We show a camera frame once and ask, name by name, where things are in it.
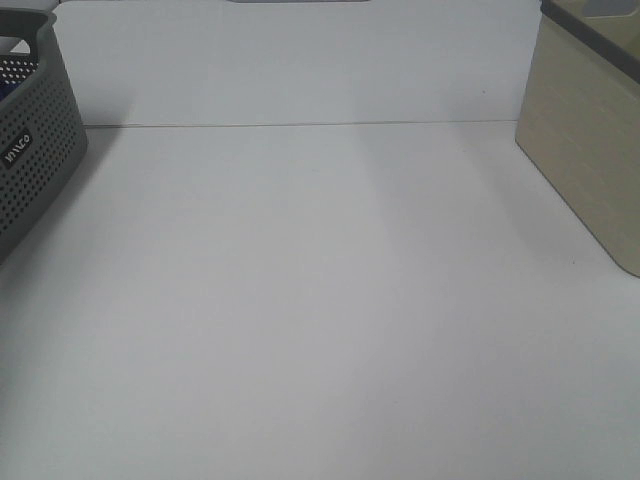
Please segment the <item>blue towel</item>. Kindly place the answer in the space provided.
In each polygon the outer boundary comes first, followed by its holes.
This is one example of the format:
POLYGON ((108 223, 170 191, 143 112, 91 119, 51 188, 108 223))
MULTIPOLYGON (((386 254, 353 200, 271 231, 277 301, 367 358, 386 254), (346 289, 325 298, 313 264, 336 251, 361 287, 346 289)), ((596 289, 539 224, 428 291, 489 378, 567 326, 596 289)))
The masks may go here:
POLYGON ((0 101, 4 101, 20 84, 20 80, 2 78, 0 81, 0 101))

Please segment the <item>grey perforated plastic basket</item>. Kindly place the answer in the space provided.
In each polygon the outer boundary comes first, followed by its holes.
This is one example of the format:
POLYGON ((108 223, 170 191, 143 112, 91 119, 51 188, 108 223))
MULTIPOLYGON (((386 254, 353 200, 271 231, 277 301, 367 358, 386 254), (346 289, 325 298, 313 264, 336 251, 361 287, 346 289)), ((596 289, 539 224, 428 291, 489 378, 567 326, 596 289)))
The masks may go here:
POLYGON ((50 207, 88 147, 54 31, 56 16, 3 8, 1 35, 27 53, 1 56, 1 79, 20 86, 1 101, 1 258, 6 259, 50 207))

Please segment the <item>beige storage bin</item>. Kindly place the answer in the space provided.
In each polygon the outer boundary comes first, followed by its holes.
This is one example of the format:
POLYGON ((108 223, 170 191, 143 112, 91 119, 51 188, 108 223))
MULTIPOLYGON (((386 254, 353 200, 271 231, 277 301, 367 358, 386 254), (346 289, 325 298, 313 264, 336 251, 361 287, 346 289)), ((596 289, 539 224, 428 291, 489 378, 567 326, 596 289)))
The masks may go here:
POLYGON ((544 1, 515 141, 611 259, 639 273, 639 4, 544 1))

